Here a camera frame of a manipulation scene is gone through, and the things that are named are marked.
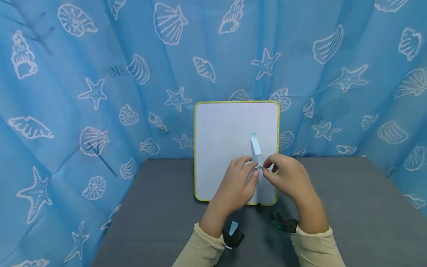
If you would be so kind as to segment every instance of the person's left hand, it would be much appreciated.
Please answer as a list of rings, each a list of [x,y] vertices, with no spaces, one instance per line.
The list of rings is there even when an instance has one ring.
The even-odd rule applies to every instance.
[[[245,163],[251,160],[252,158],[248,156],[232,160],[215,196],[211,200],[212,204],[217,206],[225,216],[229,216],[235,210],[246,205],[254,196],[259,172],[254,171],[246,183],[249,174],[258,164],[252,162],[245,166]]]

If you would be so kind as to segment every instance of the whiteboard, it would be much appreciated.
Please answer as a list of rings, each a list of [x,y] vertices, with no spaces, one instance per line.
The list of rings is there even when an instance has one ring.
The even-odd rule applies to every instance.
[[[257,133],[264,160],[278,152],[279,105],[274,101],[200,102],[194,114],[194,195],[210,201],[230,161],[251,156],[250,134]],[[249,205],[274,205],[277,192],[262,175]]]

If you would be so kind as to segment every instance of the small blue paper piece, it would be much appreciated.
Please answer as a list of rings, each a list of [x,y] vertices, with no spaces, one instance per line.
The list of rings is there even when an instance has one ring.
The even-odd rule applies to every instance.
[[[230,226],[230,231],[228,232],[229,236],[232,236],[234,234],[234,231],[237,229],[237,227],[239,226],[238,223],[236,223],[235,221],[231,222],[231,226]]]
[[[255,168],[261,169],[263,166],[258,161],[258,156],[261,155],[261,148],[255,132],[251,133],[251,148],[253,161],[258,162],[258,166]]]

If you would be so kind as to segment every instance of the blue fabric backdrop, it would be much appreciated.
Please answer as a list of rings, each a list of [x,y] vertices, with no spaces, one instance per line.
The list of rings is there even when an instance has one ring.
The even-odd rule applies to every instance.
[[[425,10],[0,1],[0,266],[88,266],[142,162],[193,157],[199,101],[276,100],[281,153],[365,156],[427,215]]]

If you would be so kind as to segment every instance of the gray table surface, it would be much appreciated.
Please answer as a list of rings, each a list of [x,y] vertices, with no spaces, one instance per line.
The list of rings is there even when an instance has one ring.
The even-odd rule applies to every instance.
[[[321,197],[347,267],[427,266],[427,220],[365,158],[301,158]],[[150,159],[136,176],[92,267],[170,267],[207,204],[194,197],[192,159]],[[297,218],[292,201],[257,214],[246,206],[229,217],[246,235],[217,266],[299,266],[290,236],[269,214]]]

